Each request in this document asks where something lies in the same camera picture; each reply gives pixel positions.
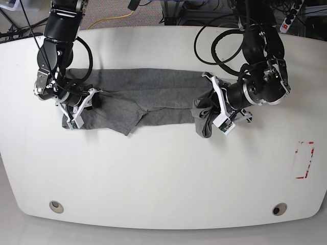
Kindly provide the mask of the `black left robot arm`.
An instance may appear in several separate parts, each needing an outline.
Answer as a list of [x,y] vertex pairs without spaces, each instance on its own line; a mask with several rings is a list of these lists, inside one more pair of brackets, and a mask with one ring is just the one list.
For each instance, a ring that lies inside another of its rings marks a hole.
[[[252,105],[276,105],[289,95],[285,49],[275,28],[276,21],[269,5],[262,1],[231,1],[238,19],[238,29],[219,34],[211,45],[213,62],[199,59],[207,65],[217,65],[237,81],[223,85],[227,109],[240,112]],[[237,51],[225,61],[217,54],[219,42],[229,35],[242,35]]]

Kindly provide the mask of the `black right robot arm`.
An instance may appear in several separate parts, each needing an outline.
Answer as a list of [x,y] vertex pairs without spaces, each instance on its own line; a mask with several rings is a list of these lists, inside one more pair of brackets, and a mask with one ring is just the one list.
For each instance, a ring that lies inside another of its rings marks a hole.
[[[41,100],[58,99],[72,112],[91,94],[91,84],[86,80],[93,69],[93,56],[88,44],[78,37],[87,1],[52,1],[50,15],[44,30],[43,45],[39,47],[39,66],[34,94]],[[69,78],[66,69],[73,61],[74,42],[80,42],[87,50],[89,67],[81,78]]]

